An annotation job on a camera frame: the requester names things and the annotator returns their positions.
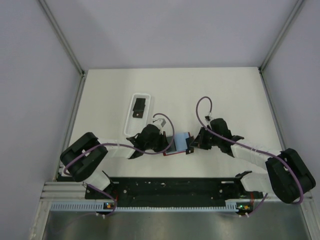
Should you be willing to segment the white plastic tray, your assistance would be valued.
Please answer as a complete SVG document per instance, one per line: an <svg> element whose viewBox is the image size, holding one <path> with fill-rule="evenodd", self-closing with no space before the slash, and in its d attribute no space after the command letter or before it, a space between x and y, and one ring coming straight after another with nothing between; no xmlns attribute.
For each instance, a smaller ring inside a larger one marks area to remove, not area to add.
<svg viewBox="0 0 320 240"><path fill-rule="evenodd" d="M131 137L140 133L147 125L151 96L147 93L132 95L124 125L124 135Z"/></svg>

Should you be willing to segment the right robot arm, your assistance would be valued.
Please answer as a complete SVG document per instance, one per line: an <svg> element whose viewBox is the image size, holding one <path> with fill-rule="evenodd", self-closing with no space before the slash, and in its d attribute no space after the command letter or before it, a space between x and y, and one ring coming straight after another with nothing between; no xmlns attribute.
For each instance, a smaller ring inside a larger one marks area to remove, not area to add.
<svg viewBox="0 0 320 240"><path fill-rule="evenodd" d="M233 135L226 121L216 118L201 127L190 144L194 148L210 150L217 147L232 158L242 159L265 170L265 173L246 173L233 185L233 192L245 198L251 192L276 195L282 202L292 204L301 194L312 190L316 181L298 152L292 148L270 150L250 146L242 136Z"/></svg>

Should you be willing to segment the black VIP credit card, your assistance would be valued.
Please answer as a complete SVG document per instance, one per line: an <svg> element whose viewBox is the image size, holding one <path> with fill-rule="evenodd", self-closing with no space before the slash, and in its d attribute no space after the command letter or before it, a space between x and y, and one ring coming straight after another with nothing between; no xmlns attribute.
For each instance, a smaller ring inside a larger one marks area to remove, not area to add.
<svg viewBox="0 0 320 240"><path fill-rule="evenodd" d="M194 142L195 138L193 136L190 136L186 139L186 145L187 145L187 148L185 150L185 153L188 155L188 154L191 154L194 152L194 147L193 147L193 142Z"/></svg>

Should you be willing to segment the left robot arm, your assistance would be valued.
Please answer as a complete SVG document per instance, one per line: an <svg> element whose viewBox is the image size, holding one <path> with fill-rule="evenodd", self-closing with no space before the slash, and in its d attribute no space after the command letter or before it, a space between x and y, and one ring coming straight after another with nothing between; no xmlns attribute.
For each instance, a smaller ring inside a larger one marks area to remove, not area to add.
<svg viewBox="0 0 320 240"><path fill-rule="evenodd" d="M63 173L71 176L75 182L95 187L97 194L106 199L113 194L114 187L100 167L103 160L133 160L147 154L148 150L151 150L152 155L162 154L172 144L168 142L161 124L155 122L127 140L129 145L116 140L102 144L92 132L85 133L60 155L60 161L64 165Z"/></svg>

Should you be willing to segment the red leather card holder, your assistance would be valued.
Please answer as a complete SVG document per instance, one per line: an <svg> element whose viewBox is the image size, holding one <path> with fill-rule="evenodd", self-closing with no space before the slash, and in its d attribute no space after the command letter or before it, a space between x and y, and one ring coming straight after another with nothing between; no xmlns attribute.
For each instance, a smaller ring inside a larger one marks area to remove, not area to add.
<svg viewBox="0 0 320 240"><path fill-rule="evenodd" d="M187 143L186 139L191 137L191 134L189 132L178 132L174 135L174 142L176 146L176 152L166 154L166 152L163 153L164 156L171 156L176 154L186 154L187 149Z"/></svg>

